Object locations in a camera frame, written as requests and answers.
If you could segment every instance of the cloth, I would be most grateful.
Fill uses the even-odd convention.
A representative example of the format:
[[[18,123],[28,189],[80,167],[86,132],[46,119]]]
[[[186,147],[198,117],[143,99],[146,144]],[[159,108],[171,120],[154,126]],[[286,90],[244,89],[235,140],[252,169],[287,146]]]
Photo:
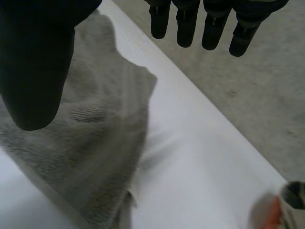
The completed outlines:
[[[284,186],[280,199],[283,219],[279,229],[304,229],[305,183],[292,182]]]
[[[76,27],[61,104],[44,129],[19,129],[0,101],[0,143],[80,228],[117,228],[145,139],[156,78],[120,56],[111,22]]]

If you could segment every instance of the gray carpet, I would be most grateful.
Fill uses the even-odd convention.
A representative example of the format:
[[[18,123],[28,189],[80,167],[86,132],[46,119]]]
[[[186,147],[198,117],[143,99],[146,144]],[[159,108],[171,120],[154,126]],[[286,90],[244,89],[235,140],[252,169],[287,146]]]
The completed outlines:
[[[149,5],[114,2],[150,35]],[[216,50],[201,47],[206,13],[201,4],[190,48],[176,43],[172,5],[163,40],[152,40],[288,180],[305,178],[305,1],[290,0],[264,21],[246,54],[228,50],[236,18],[231,14]]]

